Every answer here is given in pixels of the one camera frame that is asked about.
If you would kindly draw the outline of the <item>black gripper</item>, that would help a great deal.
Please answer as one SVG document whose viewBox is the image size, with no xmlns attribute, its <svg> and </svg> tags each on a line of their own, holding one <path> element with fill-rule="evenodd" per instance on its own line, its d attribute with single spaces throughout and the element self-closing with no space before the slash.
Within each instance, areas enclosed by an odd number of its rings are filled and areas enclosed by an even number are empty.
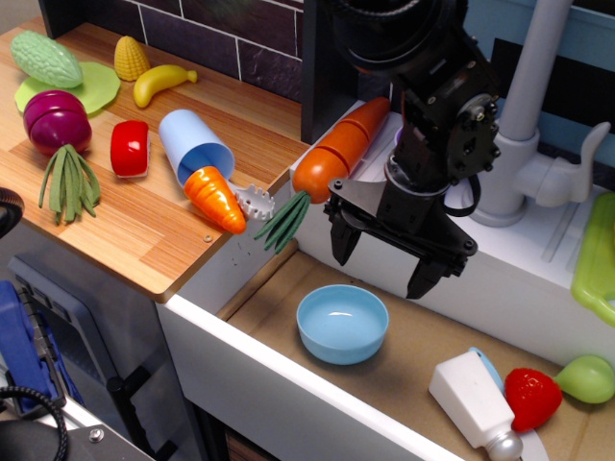
<svg viewBox="0 0 615 461">
<path fill-rule="evenodd" d="M 332 223 L 332 255 L 345 265 L 360 237 L 367 233 L 419 262 L 409 279 L 406 298 L 418 300 L 442 279 L 460 276 L 478 244 L 454 221 L 472 214 L 479 204 L 479 180 L 470 177 L 468 206 L 446 205 L 446 186 L 434 192 L 408 188 L 399 170 L 383 182 L 333 180 L 325 212 Z"/>
</svg>

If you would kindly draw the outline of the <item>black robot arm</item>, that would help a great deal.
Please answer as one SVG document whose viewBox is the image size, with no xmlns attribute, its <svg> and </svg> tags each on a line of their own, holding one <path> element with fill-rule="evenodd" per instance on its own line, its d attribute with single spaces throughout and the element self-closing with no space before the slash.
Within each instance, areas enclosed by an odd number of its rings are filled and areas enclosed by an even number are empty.
<svg viewBox="0 0 615 461">
<path fill-rule="evenodd" d="M 476 241 L 456 223 L 480 201 L 479 175 L 499 156 L 498 80 L 465 32 L 464 1 L 328 1 L 341 55 L 403 93 L 404 123 L 383 182 L 335 179 L 326 211 L 334 258 L 345 263 L 363 234 L 414 255 L 412 300 L 459 276 Z M 473 205 L 451 208 L 447 191 L 468 182 Z"/>
</svg>

